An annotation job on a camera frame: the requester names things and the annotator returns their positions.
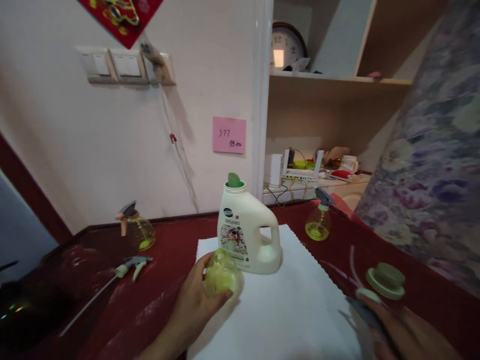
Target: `hand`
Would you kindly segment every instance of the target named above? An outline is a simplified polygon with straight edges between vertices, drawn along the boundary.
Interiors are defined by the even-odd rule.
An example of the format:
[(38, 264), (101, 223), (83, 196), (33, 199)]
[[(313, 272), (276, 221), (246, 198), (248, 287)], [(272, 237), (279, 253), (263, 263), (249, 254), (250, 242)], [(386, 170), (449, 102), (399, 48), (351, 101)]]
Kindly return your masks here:
[[(432, 325), (407, 307), (393, 314), (366, 296), (361, 300), (385, 325), (404, 360), (461, 360), (452, 345)], [(378, 360), (397, 360), (387, 341), (375, 329), (371, 330)]]
[(137, 360), (173, 360), (192, 345), (218, 310), (233, 295), (231, 290), (207, 297), (202, 277), (213, 256), (210, 252), (200, 258), (181, 286), (170, 320)]

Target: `detergent bottle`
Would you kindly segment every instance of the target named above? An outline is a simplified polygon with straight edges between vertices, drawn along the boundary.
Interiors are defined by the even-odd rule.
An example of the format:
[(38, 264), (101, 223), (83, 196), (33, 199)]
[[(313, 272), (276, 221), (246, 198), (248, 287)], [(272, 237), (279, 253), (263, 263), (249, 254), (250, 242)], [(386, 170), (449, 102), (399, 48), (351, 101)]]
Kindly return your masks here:
[(320, 187), (315, 189), (316, 197), (320, 199), (320, 204), (315, 208), (308, 217), (305, 224), (306, 234), (310, 239), (315, 241), (323, 241), (330, 234), (330, 204), (335, 204), (330, 195), (328, 195)]
[(136, 201), (125, 205), (115, 219), (121, 222), (121, 236), (128, 235), (137, 251), (150, 249), (155, 243), (155, 229), (150, 222), (140, 216), (135, 209)]
[[(271, 240), (260, 227), (271, 229)], [(279, 222), (274, 213), (247, 192), (245, 182), (234, 172), (223, 186), (218, 214), (218, 247), (232, 257), (242, 271), (272, 274), (280, 267)]]

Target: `floral curtain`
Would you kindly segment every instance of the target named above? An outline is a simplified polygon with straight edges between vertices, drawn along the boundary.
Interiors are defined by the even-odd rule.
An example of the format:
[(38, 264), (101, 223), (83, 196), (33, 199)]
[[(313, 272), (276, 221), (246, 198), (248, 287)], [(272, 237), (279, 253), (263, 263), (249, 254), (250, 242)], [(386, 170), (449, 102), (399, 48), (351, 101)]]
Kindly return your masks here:
[(355, 213), (480, 297), (480, 1), (440, 21)]

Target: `white plastic bottle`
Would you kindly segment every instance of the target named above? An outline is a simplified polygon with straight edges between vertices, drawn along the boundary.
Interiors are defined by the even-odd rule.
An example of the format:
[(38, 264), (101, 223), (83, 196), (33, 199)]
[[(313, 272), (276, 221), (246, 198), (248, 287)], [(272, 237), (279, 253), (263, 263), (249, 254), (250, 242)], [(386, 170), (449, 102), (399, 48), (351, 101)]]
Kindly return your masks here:
[[(271, 241), (262, 239), (260, 227), (271, 229)], [(235, 259), (242, 271), (272, 274), (280, 267), (279, 222), (274, 213), (247, 192), (237, 174), (228, 174), (218, 215), (218, 247)]]

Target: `yellow spray bottle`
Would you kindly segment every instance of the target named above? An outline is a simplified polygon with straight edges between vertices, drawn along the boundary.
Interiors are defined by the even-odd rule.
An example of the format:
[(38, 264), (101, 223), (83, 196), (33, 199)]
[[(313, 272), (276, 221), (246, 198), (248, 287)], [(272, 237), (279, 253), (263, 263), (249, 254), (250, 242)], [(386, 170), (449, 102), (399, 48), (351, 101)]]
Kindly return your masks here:
[(137, 251), (147, 250), (155, 242), (155, 229), (150, 222), (140, 216), (135, 209), (136, 201), (125, 205), (116, 215), (115, 219), (121, 222), (121, 236), (130, 238)]
[(320, 199), (320, 204), (315, 208), (308, 217), (305, 224), (306, 234), (310, 239), (315, 241), (323, 241), (330, 234), (330, 204), (335, 204), (330, 195), (328, 195), (320, 187), (315, 188), (316, 197)]

